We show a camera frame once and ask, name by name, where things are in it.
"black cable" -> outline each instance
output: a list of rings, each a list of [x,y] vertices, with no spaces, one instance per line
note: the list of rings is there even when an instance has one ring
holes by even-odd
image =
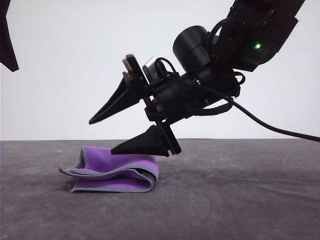
[[[222,99],[226,100],[227,102],[229,102],[230,104],[232,104],[233,106],[235,106],[236,108],[238,108],[240,111],[242,111],[244,114],[246,114],[249,118],[251,118],[252,120],[254,120],[256,123],[260,124],[261,126],[265,127],[266,129],[269,129],[273,132],[276,133],[280,133],[280,134],[284,134],[284,135],[288,135],[288,136],[292,136],[292,137],[296,137],[296,138],[301,138],[301,139],[307,139],[307,140],[311,140],[311,141],[315,141],[315,142],[320,142],[320,137],[318,136],[312,136],[312,135],[307,135],[307,134],[302,134],[302,133],[298,133],[298,132],[293,132],[293,131],[287,131],[287,130],[283,130],[274,126],[271,126],[267,123],[265,123],[264,121],[260,120],[259,118],[257,118],[256,116],[254,116],[251,112],[249,112],[247,109],[245,109],[243,106],[241,106],[239,103],[235,102],[234,99],[232,97],[228,97],[225,96],[224,94],[214,90],[213,88],[209,88],[209,87],[205,87],[205,86],[192,86],[192,85],[188,85],[186,83],[184,83],[177,71],[175,70],[174,66],[172,65],[172,63],[165,59],[164,57],[159,57],[156,59],[156,61],[154,62],[155,64],[155,68],[156,70],[159,70],[159,68],[157,68],[157,63],[158,61],[163,60],[166,63],[168,63],[170,65],[170,67],[172,68],[174,74],[177,76],[177,79],[179,80],[179,82],[189,88],[195,88],[195,89],[202,89],[205,90],[207,92],[211,92],[215,95],[218,95],[219,97],[221,97]]]

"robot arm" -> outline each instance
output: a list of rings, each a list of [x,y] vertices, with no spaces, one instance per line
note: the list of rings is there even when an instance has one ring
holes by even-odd
[[[236,106],[272,131],[319,142],[318,137],[274,128],[233,100],[239,96],[240,85],[246,79],[234,69],[253,72],[271,60],[296,26],[295,15],[304,1],[236,0],[227,18],[211,32],[202,26],[185,29],[173,43],[173,52],[185,70],[183,75],[163,57],[151,58],[142,67],[144,75],[135,57],[127,55],[123,60],[127,72],[123,73],[119,87],[89,123],[99,122],[143,100],[145,113],[155,125],[116,146],[111,153],[168,157],[168,151],[173,155],[181,152],[171,124],[191,116],[225,113]],[[228,103],[203,109],[221,99]]]

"gray felt surface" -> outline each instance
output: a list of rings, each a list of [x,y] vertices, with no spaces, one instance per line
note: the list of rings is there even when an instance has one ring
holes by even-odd
[[[320,144],[179,140],[150,193],[69,193],[82,146],[1,142],[3,240],[320,240]]]

